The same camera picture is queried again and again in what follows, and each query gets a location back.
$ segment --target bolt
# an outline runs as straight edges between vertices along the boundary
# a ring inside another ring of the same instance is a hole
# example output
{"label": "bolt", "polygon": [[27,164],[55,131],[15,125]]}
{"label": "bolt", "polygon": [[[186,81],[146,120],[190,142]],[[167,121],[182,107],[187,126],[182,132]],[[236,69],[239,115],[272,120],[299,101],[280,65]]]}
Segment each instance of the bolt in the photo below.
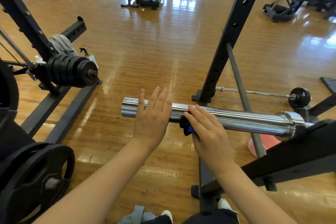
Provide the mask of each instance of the bolt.
{"label": "bolt", "polygon": [[61,182],[59,179],[55,179],[53,177],[49,178],[47,182],[44,185],[45,189],[56,189],[58,187],[58,184]]}

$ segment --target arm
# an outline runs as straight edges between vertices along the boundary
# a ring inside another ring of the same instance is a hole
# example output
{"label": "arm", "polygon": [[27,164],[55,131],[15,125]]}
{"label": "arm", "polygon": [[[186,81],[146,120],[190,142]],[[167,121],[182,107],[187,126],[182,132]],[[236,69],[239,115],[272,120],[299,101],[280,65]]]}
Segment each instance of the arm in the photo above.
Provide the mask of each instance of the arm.
{"label": "arm", "polygon": [[206,110],[189,106],[184,115],[198,136],[192,135],[195,149],[219,184],[250,224],[296,224],[265,195],[233,161],[228,135],[219,120]]}
{"label": "arm", "polygon": [[161,143],[171,113],[172,95],[157,87],[145,109],[145,91],[139,96],[133,138],[109,162],[63,197],[34,224],[102,223],[120,192]]}

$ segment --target shoe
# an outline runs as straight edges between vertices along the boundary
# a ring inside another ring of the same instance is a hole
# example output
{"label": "shoe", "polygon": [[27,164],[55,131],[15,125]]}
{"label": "shoe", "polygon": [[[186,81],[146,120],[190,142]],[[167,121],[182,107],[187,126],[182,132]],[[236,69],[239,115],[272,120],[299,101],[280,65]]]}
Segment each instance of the shoe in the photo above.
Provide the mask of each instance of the shoe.
{"label": "shoe", "polygon": [[232,210],[231,206],[229,205],[228,201],[226,201],[225,199],[221,198],[219,201],[218,201],[218,204],[217,204],[217,208],[218,209],[228,209],[228,210]]}
{"label": "shoe", "polygon": [[168,211],[168,210],[164,210],[161,215],[168,215],[168,217],[170,218],[171,220],[171,224],[173,224],[173,216],[171,215],[171,212]]}

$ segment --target spray bottle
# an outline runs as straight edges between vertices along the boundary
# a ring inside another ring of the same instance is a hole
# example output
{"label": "spray bottle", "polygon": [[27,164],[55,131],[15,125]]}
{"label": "spray bottle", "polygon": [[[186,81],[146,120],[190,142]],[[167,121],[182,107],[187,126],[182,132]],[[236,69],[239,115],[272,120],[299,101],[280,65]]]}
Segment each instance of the spray bottle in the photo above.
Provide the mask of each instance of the spray bottle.
{"label": "spray bottle", "polygon": [[82,51],[84,51],[84,54],[85,54],[85,57],[88,59],[88,60],[91,60],[92,62],[94,62],[98,68],[98,64],[96,62],[96,59],[95,57],[91,54],[91,53],[88,53],[87,52],[87,48],[79,48]]}

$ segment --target wooden floor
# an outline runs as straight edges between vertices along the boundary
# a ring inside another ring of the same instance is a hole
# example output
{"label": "wooden floor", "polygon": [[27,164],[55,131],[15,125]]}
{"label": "wooden floor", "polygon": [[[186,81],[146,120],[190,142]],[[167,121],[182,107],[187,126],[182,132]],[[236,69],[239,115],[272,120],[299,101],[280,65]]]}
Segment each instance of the wooden floor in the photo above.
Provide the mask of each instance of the wooden floor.
{"label": "wooden floor", "polygon": [[[62,32],[78,15],[88,30],[74,47],[88,48],[99,64],[98,86],[63,141],[76,155],[71,189],[113,158],[129,141],[134,120],[124,118],[124,97],[146,97],[155,86],[168,87],[174,102],[191,104],[191,95],[203,85],[234,0],[163,0],[156,10],[121,8],[125,0],[23,0],[47,37]],[[329,96],[319,81],[336,77],[336,28],[321,13],[301,9],[288,23],[272,23],[262,7],[274,0],[257,0],[234,47],[237,63],[248,90],[288,94],[292,88],[309,88],[312,105]],[[0,13],[1,27],[34,60],[37,54],[7,14]],[[11,59],[1,51],[3,59]],[[17,77],[20,124],[44,98],[37,82]],[[228,64],[218,85],[235,88]],[[43,141],[78,89],[72,89],[36,134]],[[274,114],[290,110],[286,99],[249,96],[255,112]],[[216,93],[213,107],[242,110],[238,94]],[[336,118],[336,109],[321,118]],[[248,133],[229,131],[235,161],[244,165],[254,159],[247,149]],[[174,223],[199,211],[190,195],[198,183],[198,158],[191,137],[178,124],[169,124],[166,136],[132,179],[106,217],[116,223],[134,205],[160,214],[169,209]],[[265,192],[298,223],[336,223],[336,176],[334,173],[278,184],[278,192]],[[241,223],[247,223],[242,215]]]}

